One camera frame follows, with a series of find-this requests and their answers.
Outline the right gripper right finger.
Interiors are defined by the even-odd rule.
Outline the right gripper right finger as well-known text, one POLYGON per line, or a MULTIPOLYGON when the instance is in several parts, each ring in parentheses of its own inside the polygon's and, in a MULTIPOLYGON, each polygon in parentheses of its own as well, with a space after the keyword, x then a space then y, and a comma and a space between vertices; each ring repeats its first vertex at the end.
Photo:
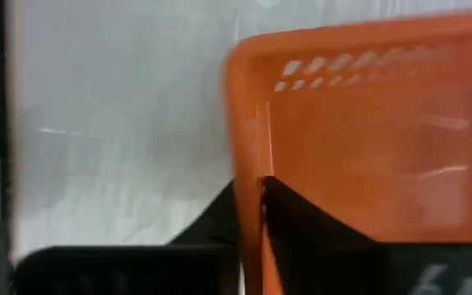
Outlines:
POLYGON ((377 242, 275 177, 262 188, 284 295, 472 295, 472 243, 377 242))

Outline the orange slotted plastic basket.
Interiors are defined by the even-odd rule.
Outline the orange slotted plastic basket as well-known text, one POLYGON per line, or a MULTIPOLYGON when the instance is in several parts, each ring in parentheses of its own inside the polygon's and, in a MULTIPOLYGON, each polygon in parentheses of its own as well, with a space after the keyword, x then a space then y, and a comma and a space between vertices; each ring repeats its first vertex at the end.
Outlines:
POLYGON ((472 11, 244 39, 225 96, 247 295, 284 295, 267 176, 377 242, 472 243, 472 11))

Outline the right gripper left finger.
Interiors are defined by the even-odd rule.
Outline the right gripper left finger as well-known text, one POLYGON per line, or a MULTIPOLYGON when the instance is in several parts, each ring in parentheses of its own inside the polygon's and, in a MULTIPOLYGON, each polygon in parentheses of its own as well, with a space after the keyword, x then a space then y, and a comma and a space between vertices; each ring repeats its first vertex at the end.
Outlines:
POLYGON ((239 234, 227 184, 169 243, 55 246, 29 254, 14 295, 239 295, 239 234))

